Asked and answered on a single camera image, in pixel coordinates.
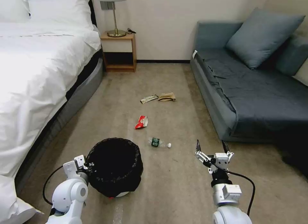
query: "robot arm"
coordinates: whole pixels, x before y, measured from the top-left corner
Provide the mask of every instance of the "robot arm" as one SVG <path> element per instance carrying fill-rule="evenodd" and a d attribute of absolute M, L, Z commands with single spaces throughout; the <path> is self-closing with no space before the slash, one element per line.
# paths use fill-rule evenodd
<path fill-rule="evenodd" d="M 208 167 L 212 175 L 213 201 L 217 211 L 213 214 L 214 224 L 252 224 L 249 216 L 238 207 L 242 191 L 239 185 L 233 185 L 226 172 L 228 164 L 234 153 L 230 152 L 223 142 L 225 153 L 206 155 L 201 152 L 197 140 L 195 155 L 199 161 Z"/>
<path fill-rule="evenodd" d="M 88 177 L 83 155 L 63 164 L 67 180 L 52 195 L 52 209 L 47 224 L 82 224 L 82 208 L 88 196 Z"/>

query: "wooden nightstand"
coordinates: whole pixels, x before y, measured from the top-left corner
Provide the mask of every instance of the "wooden nightstand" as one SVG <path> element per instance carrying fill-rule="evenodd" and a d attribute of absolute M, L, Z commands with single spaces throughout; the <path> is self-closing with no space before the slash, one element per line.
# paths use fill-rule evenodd
<path fill-rule="evenodd" d="M 135 72 L 137 66 L 135 34 L 123 37 L 101 35 L 107 72 Z"/>

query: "green label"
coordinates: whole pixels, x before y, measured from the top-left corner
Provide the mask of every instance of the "green label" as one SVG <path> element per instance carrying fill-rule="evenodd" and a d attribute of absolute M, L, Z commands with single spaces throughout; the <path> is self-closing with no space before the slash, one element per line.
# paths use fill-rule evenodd
<path fill-rule="evenodd" d="M 158 138 L 152 138 L 152 146 L 158 147 L 159 145 L 159 139 Z"/>

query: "beige carpet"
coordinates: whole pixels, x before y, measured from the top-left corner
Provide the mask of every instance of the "beige carpet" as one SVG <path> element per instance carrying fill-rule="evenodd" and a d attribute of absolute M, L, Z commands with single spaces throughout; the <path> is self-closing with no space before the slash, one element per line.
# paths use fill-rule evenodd
<path fill-rule="evenodd" d="M 174 102 L 140 103 L 145 96 L 172 91 Z M 148 116 L 148 127 L 134 130 L 140 115 Z M 48 175 L 75 156 L 87 155 L 108 137 L 127 138 L 140 147 L 142 181 L 134 193 L 112 200 L 90 187 L 82 212 L 84 224 L 212 223 L 212 178 L 194 152 L 197 139 L 207 154 L 223 148 L 190 66 L 184 64 L 138 64 L 136 73 L 105 76 L 90 101 L 50 145 L 22 191 L 22 199 L 45 213 L 29 223 L 48 219 L 51 207 L 41 192 Z M 149 137 L 171 142 L 172 148 L 150 147 Z M 307 223 L 307 180 L 284 164 L 273 146 L 230 143 L 230 147 L 235 156 L 229 169 L 250 177 L 257 187 L 253 223 Z M 230 178 L 242 188 L 240 208 L 246 211 L 251 184 L 236 176 Z M 62 171 L 50 180 L 49 199 L 63 180 Z"/>

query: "trash can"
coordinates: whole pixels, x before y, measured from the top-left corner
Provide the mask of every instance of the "trash can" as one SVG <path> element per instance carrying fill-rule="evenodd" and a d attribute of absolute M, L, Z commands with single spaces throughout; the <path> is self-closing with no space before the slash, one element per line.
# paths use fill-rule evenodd
<path fill-rule="evenodd" d="M 143 163 L 139 147 L 123 138 L 97 143 L 87 156 L 89 183 L 106 197 L 133 192 L 141 182 Z"/>

